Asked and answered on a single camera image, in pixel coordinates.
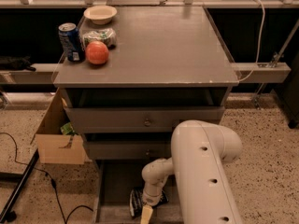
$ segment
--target white robotic arm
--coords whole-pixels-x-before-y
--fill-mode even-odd
[[[151,162],[142,171],[143,201],[157,204],[168,176],[174,174],[185,224],[242,224],[222,168],[241,152],[242,142],[231,129],[197,120],[182,122],[172,135],[172,158]]]

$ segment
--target drawer knob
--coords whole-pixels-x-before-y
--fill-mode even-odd
[[[144,120],[144,126],[149,127],[151,125],[151,122],[149,119]]]

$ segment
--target speckled floor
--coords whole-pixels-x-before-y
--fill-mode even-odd
[[[231,95],[221,125],[235,130],[244,151],[240,159],[224,166],[244,224],[299,223],[299,132],[290,130],[288,119],[275,94],[260,99],[262,109],[255,109],[250,94]],[[36,150],[34,133],[45,109],[34,105],[0,111],[0,132],[10,133],[18,144],[18,161],[28,162]],[[22,172],[14,163],[14,144],[0,135],[0,172]],[[64,215],[76,206],[93,207],[97,173],[93,164],[40,164],[57,182]],[[0,182],[0,208],[4,207],[12,185]],[[64,223],[50,180],[33,171],[25,189],[14,205],[14,223]],[[69,219],[72,223],[92,223],[92,212],[79,208]]]

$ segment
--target red ball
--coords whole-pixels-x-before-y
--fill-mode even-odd
[[[86,59],[93,64],[106,63],[109,57],[107,46],[101,41],[92,41],[85,49]]]

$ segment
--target white bowl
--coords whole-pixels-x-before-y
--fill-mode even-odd
[[[111,6],[94,6],[84,11],[84,17],[92,20],[94,24],[105,25],[111,22],[117,12],[117,9]]]

